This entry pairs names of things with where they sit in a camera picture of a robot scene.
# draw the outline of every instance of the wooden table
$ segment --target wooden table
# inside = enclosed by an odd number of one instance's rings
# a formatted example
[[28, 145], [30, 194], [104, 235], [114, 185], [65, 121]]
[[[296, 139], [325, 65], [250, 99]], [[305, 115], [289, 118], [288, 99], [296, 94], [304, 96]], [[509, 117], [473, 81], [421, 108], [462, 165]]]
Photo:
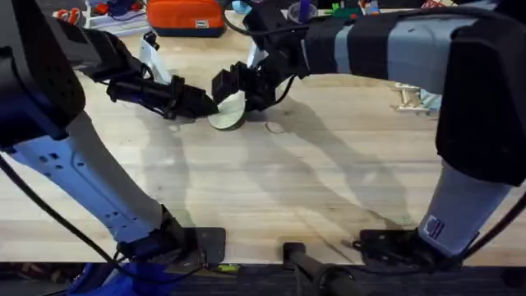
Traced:
[[[139, 36], [123, 40], [138, 53]], [[161, 38], [159, 44], [166, 68], [209, 90], [221, 68], [246, 60], [250, 40], [228, 31], [220, 39]], [[81, 81], [86, 110], [117, 160], [181, 224], [225, 227], [226, 262], [278, 263], [282, 243], [302, 241], [324, 262], [358, 263], [359, 254], [340, 241], [360, 229], [414, 228], [441, 169], [436, 119], [390, 108], [399, 102], [392, 82], [309, 77], [296, 81], [281, 105], [249, 117], [237, 131], [218, 132], [205, 119], [177, 125], [133, 104], [114, 104], [104, 86]], [[100, 222], [45, 177], [15, 168], [113, 253]], [[469, 264], [525, 265], [525, 225], [522, 216]], [[101, 258], [0, 175], [0, 261]]]

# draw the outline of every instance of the black cable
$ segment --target black cable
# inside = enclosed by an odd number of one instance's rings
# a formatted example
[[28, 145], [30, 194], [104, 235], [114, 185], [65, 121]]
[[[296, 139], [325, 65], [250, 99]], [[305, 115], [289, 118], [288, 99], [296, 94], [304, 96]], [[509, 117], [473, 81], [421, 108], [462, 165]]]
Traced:
[[[236, 25], [234, 25], [232, 22], [230, 22], [227, 18], [227, 15], [226, 15], [226, 10], [227, 8], [232, 4], [234, 0], [227, 0], [223, 3], [223, 5], [221, 6], [221, 16], [223, 17], [223, 21], [225, 24], [227, 24], [227, 26], [238, 32], [239, 34], [242, 34], [242, 35], [245, 35], [245, 36], [265, 36], [265, 35], [269, 35], [269, 34], [276, 34], [276, 33], [281, 33], [281, 32], [290, 32], [290, 31], [293, 31], [293, 30], [309, 30], [309, 26], [308, 25], [294, 25], [294, 26], [288, 26], [288, 27], [283, 27], [283, 28], [279, 28], [279, 29], [276, 29], [276, 30], [269, 30], [269, 31], [249, 31], [249, 30], [244, 30]], [[248, 6], [252, 7], [252, 3], [249, 1], [249, 0], [242, 0], [244, 3], [246, 3]]]
[[475, 252], [480, 250], [482, 247], [486, 246], [492, 239], [499, 235], [504, 229], [508, 227], [517, 218], [520, 213], [523, 212], [526, 208], [526, 192], [520, 197], [520, 199], [515, 203], [515, 205], [502, 217], [493, 228], [488, 230], [483, 237], [478, 239], [475, 243], [471, 245], [470, 248], [464, 253], [461, 254], [460, 260], [465, 260], [471, 257]]
[[58, 214], [51, 206], [49, 206], [41, 197], [39, 197], [36, 192], [27, 185], [24, 180], [15, 172], [15, 170], [9, 165], [8, 162], [0, 155], [0, 169], [17, 185], [40, 209], [42, 209], [46, 214], [50, 215], [55, 221], [57, 221], [64, 228], [69, 230], [72, 234], [75, 234], [82, 242], [90, 246], [94, 251], [96, 251], [108, 264], [110, 264], [114, 269], [120, 273], [133, 278], [134, 280], [139, 280], [143, 282], [148, 282], [151, 284], [172, 284], [180, 280], [186, 279], [188, 276], [195, 274], [196, 272], [202, 269], [202, 266], [197, 267], [196, 269], [189, 271], [188, 273], [181, 275], [175, 279], [171, 280], [155, 280], [142, 277], [140, 275], [134, 274], [130, 271], [122, 268], [118, 262], [112, 259], [97, 243], [95, 243], [91, 238], [82, 233], [75, 225], [71, 224], [68, 220]]
[[281, 103], [282, 100], [285, 99], [285, 97], [288, 95], [288, 91], [290, 90], [290, 87], [293, 85], [294, 78], [296, 78], [296, 75], [292, 75], [287, 82], [287, 86], [285, 86], [285, 90], [283, 94], [279, 97], [279, 99], [276, 100], [275, 104]]
[[146, 15], [146, 13], [143, 12], [143, 13], [136, 14], [136, 15], [134, 15], [134, 16], [130, 16], [130, 17], [125, 18], [125, 19], [118, 19], [118, 18], [116, 18], [115, 16], [111, 16], [111, 15], [109, 15], [109, 17], [113, 18], [115, 21], [131, 21], [131, 20], [133, 20], [133, 19], [136, 18], [136, 17], [139, 17], [139, 16], [145, 16], [145, 15]]

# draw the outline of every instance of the orange case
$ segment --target orange case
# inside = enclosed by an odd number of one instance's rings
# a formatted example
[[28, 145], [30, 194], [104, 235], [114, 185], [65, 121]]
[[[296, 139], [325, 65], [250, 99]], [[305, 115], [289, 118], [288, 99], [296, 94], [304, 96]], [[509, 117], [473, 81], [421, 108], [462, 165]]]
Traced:
[[215, 0], [149, 0], [146, 14], [159, 35], [171, 35], [170, 32], [201, 35], [197, 31], [207, 29], [220, 34], [224, 31], [221, 7]]

